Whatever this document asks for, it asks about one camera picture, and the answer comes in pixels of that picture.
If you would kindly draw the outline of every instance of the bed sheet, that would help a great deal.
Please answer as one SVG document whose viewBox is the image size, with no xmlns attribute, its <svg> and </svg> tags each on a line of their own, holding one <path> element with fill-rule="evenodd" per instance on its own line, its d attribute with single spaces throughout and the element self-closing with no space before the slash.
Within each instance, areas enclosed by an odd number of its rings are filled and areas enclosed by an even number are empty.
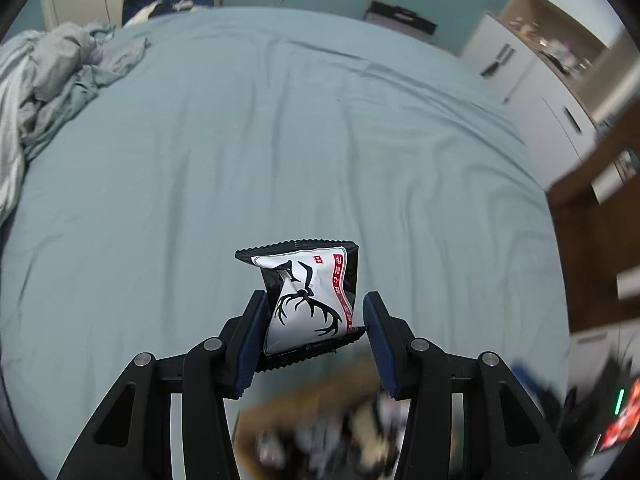
<svg viewBox="0 0 640 480">
<path fill-rule="evenodd" d="M 31 164 L 2 254 L 2 370 L 53 478 L 130 359 L 187 352 L 244 309 L 234 251 L 360 245 L 354 321 L 378 290 L 448 352 L 524 359 L 559 393 L 564 287 L 545 195 L 477 74 L 368 23 L 213 9 L 121 30 L 151 47 Z M 367 341 L 258 374 L 238 406 Z"/>
</svg>

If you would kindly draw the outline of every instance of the silver screw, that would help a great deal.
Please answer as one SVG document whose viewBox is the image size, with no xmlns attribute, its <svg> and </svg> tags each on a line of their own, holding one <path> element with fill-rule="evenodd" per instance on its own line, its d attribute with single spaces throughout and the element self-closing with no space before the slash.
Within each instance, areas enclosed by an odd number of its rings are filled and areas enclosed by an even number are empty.
<svg viewBox="0 0 640 480">
<path fill-rule="evenodd" d="M 133 358 L 133 362 L 135 362 L 136 366 L 146 366 L 151 362 L 151 354 L 142 352 L 142 354 L 138 354 Z"/>
<path fill-rule="evenodd" d="M 411 341 L 411 348 L 417 350 L 418 352 L 424 352 L 429 348 L 429 342 L 424 338 L 417 337 L 413 341 Z"/>
<path fill-rule="evenodd" d="M 204 349 L 209 351 L 217 350 L 221 346 L 222 341 L 220 341 L 220 339 L 218 339 L 217 337 L 210 337 L 204 342 Z"/>
<path fill-rule="evenodd" d="M 493 352 L 486 352 L 482 355 L 482 361 L 488 366 L 495 366 L 500 362 L 500 358 Z"/>
</svg>

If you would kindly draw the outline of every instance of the bed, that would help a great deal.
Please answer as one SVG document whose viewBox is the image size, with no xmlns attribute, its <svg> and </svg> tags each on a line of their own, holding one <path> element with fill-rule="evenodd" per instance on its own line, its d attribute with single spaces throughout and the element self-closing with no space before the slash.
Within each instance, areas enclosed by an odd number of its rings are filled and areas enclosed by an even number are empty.
<svg viewBox="0 0 640 480">
<path fill-rule="evenodd" d="M 148 37 L 33 161 L 2 253 L 1 366 L 55 478 L 130 359 L 187 352 L 244 309 L 234 251 L 296 238 L 360 246 L 355 322 L 378 290 L 447 352 L 525 360 L 563 395 L 568 325 L 553 225 L 526 147 L 478 75 L 368 23 L 212 9 Z M 366 351 L 259 374 L 243 403 Z"/>
</svg>

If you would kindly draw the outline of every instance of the gray blanket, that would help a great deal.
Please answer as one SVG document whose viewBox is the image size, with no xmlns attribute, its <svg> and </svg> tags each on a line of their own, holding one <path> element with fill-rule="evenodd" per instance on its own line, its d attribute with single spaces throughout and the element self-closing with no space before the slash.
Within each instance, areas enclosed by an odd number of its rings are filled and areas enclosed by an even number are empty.
<svg viewBox="0 0 640 480">
<path fill-rule="evenodd" d="M 146 38 L 104 55 L 100 45 L 113 28 L 63 23 L 48 34 L 27 30 L 0 48 L 0 225 L 17 203 L 25 160 L 142 58 Z"/>
</svg>

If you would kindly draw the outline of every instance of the blue gripper pad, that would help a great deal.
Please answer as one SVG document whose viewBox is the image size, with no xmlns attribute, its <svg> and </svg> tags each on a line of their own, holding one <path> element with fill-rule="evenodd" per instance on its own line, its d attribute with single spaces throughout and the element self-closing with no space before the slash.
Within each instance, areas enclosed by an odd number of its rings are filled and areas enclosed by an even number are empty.
<svg viewBox="0 0 640 480">
<path fill-rule="evenodd" d="M 264 335 L 267 332 L 270 320 L 269 302 L 267 294 L 264 293 L 254 311 L 246 336 L 238 352 L 236 382 L 234 383 L 234 391 L 238 397 L 242 397 L 242 393 L 251 386 L 258 358 L 262 351 Z"/>
<path fill-rule="evenodd" d="M 369 344 L 371 345 L 371 351 L 373 352 L 373 357 L 376 361 L 376 367 L 378 368 L 378 374 L 382 381 L 382 387 L 388 391 L 392 397 L 396 397 L 400 391 L 398 377 L 396 376 L 396 360 L 391 350 L 391 345 L 386 337 L 380 315 L 374 307 L 373 294 L 376 294 L 378 298 L 380 298 L 380 295 L 377 292 L 370 292 L 364 297 L 362 302 L 364 325 L 367 329 Z"/>
</svg>

